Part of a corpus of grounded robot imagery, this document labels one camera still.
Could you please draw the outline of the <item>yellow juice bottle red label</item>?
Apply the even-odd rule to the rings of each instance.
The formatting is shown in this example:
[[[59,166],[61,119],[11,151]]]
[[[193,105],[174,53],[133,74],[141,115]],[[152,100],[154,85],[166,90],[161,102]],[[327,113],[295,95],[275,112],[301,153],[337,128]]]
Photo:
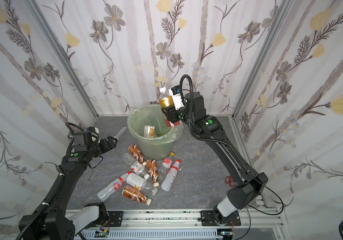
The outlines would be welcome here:
[[[174,107],[172,97],[170,96],[167,88],[166,87],[160,88],[159,91],[160,91],[160,96],[159,96],[160,107],[161,108]],[[180,121],[178,121],[176,124],[173,124],[173,123],[170,123],[165,117],[165,123],[168,127],[176,127],[177,125],[180,124]]]

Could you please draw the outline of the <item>white bottle yellow flower label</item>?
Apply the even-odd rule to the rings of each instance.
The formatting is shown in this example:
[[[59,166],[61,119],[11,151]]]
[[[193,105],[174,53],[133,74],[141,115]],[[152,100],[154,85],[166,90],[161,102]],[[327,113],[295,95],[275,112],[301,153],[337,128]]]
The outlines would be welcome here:
[[[155,126],[145,125],[143,129],[143,137],[146,139],[154,139],[156,137]]]

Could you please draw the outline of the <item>clear crushed water bottle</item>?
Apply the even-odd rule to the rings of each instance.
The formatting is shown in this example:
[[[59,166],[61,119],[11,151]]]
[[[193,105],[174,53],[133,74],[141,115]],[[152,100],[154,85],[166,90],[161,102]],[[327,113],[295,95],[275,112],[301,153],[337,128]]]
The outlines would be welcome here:
[[[150,175],[147,168],[141,164],[137,159],[134,158],[131,154],[125,153],[122,155],[123,160],[130,166],[130,169],[140,177],[148,180]]]

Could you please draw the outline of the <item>white bottle yellow V label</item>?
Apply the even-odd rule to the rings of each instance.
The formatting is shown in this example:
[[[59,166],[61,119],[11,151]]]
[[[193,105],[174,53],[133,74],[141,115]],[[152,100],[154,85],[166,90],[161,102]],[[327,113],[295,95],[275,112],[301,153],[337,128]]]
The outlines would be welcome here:
[[[155,196],[158,192],[158,189],[153,186],[153,183],[146,180],[143,177],[135,173],[130,173],[126,178],[126,183],[130,186],[134,187],[135,189],[141,191],[146,196],[152,195]]]

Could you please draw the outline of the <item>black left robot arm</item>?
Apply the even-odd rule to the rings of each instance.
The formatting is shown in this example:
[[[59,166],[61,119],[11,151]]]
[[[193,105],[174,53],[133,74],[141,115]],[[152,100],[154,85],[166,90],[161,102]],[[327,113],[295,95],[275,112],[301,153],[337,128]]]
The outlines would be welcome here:
[[[69,218],[65,214],[76,184],[91,167],[90,162],[113,150],[125,129],[113,137],[100,139],[95,127],[82,129],[73,123],[65,125],[70,130],[70,141],[61,163],[56,166],[57,178],[33,214],[19,221],[18,240],[72,240],[84,228],[104,225],[110,220],[103,203],[88,204]]]

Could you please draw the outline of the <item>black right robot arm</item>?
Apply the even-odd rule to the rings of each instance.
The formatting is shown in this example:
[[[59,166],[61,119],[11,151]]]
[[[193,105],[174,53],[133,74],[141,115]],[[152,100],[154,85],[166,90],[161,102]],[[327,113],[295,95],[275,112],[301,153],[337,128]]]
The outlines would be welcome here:
[[[217,154],[232,178],[233,187],[213,209],[215,223],[223,225],[231,214],[242,210],[262,193],[268,177],[265,173],[258,173],[241,156],[219,120],[206,113],[203,97],[193,90],[189,75],[183,75],[179,85],[172,88],[172,97],[173,104],[161,108],[166,119],[171,124],[187,124],[190,134]]]

